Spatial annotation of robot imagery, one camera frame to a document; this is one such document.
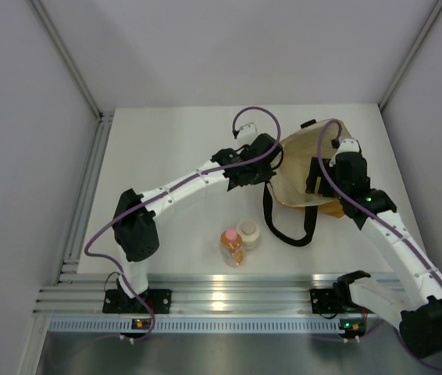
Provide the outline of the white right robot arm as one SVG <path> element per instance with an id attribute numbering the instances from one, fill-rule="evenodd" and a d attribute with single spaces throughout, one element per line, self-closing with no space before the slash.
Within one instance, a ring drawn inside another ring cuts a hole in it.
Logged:
<path id="1" fill-rule="evenodd" d="M 306 188 L 338 198 L 344 214 L 380 250 L 405 290 L 400 297 L 369 273 L 355 271 L 333 284 L 336 304 L 375 313 L 417 359 L 442 352 L 442 273 L 410 235 L 387 193 L 371 186 L 361 152 L 312 158 Z"/>

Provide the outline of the aluminium front rail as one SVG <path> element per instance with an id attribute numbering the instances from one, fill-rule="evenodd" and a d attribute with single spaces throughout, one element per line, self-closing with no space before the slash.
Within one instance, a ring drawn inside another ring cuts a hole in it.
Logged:
<path id="1" fill-rule="evenodd" d="M 337 273 L 302 275 L 154 274 L 151 288 L 172 291 L 171 316 L 310 316 L 310 290 L 329 288 Z M 114 276 L 63 273 L 37 294 L 37 316 L 97 316 Z"/>

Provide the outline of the aluminium frame post right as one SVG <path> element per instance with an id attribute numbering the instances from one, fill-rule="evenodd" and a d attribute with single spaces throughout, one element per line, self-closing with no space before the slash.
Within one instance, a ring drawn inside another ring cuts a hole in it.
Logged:
<path id="1" fill-rule="evenodd" d="M 413 38 L 409 49 L 404 54 L 401 63 L 398 65 L 394 72 L 394 75 L 389 81 L 386 90 L 384 91 L 379 103 L 378 108 L 382 113 L 385 108 L 389 105 L 391 99 L 396 94 L 401 82 L 404 80 L 411 66 L 418 57 L 422 47 L 427 42 L 429 35 L 431 34 L 433 28 L 438 23 L 442 16 L 442 0 L 433 1 L 430 10 L 424 19 L 422 26 L 418 29 L 417 35 Z"/>

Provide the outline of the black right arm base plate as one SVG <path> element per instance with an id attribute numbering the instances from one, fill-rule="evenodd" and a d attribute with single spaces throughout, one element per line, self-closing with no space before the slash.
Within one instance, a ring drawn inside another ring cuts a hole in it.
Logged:
<path id="1" fill-rule="evenodd" d="M 346 305 L 332 288 L 313 288 L 309 290 L 312 311 L 315 314 L 332 316 L 344 313 L 360 313 L 362 307 Z"/>

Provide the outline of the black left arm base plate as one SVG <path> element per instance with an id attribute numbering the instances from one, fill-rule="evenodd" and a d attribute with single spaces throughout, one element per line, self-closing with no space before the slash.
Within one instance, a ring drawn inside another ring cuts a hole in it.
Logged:
<path id="1" fill-rule="evenodd" d="M 169 314 L 172 291 L 170 289 L 148 289 L 141 298 L 154 314 Z M 105 292 L 102 312 L 105 314 L 145 314 L 148 310 L 136 298 L 130 298 L 121 289 Z"/>

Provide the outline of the orange canvas bag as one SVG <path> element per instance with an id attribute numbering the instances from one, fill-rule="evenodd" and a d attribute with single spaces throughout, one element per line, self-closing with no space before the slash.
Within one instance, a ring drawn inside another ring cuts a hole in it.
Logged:
<path id="1" fill-rule="evenodd" d="M 319 140 L 321 130 L 327 120 L 309 120 L 301 129 L 284 138 L 280 144 L 283 156 L 276 174 L 265 184 L 263 191 L 263 216 L 270 232 L 283 243 L 302 248 L 312 242 L 319 213 L 335 218 L 344 215 L 337 198 L 319 192 L 326 180 L 321 176 L 317 159 L 317 149 L 322 150 L 322 157 L 327 160 L 335 152 L 332 146 L 338 136 L 349 137 L 346 126 L 339 121 L 339 131 L 328 130 Z M 273 205 L 278 203 L 289 209 L 303 209 L 303 228 L 305 236 L 300 239 L 288 237 L 273 223 Z"/>

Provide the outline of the orange liquid bottle pink cap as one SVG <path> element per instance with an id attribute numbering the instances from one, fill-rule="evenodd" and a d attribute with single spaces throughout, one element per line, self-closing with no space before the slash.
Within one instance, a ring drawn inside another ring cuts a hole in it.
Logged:
<path id="1" fill-rule="evenodd" d="M 234 228 L 222 232 L 219 250 L 225 264 L 231 267 L 241 266 L 246 259 L 246 251 L 241 236 Z"/>

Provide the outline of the white cream bottle beige cap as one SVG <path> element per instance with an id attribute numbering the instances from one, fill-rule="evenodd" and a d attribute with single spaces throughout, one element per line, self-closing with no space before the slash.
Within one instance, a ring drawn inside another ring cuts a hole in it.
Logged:
<path id="1" fill-rule="evenodd" d="M 246 251 L 251 251 L 258 247 L 261 239 L 261 231 L 259 225 L 254 220 L 243 220 L 239 222 L 236 231 L 241 236 Z"/>

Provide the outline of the aluminium frame rail left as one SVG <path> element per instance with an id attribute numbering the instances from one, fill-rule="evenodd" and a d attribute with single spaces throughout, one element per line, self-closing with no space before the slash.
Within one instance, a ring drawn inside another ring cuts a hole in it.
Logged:
<path id="1" fill-rule="evenodd" d="M 84 161 L 83 173 L 77 187 L 70 221 L 67 224 L 59 256 L 58 274 L 66 264 L 78 262 L 84 245 L 84 235 L 91 212 L 99 174 L 109 139 L 113 112 L 103 112 L 91 93 L 87 81 L 84 79 L 68 46 L 59 33 L 48 8 L 43 1 L 29 1 L 27 3 L 38 19 L 41 28 L 46 32 L 49 41 L 56 50 L 66 68 L 72 82 L 81 94 L 84 103 L 94 117 L 94 132 L 91 136 L 90 148 Z"/>

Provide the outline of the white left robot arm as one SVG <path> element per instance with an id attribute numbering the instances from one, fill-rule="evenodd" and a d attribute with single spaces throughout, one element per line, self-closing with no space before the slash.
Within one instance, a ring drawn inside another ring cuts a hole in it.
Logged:
<path id="1" fill-rule="evenodd" d="M 282 156 L 280 143 L 264 133 L 237 150 L 219 150 L 199 169 L 165 186 L 140 194 L 123 192 L 112 225 L 123 268 L 122 305 L 133 313 L 147 305 L 147 259 L 159 249 L 160 224 L 210 195 L 269 181 L 276 174 L 274 160 Z"/>

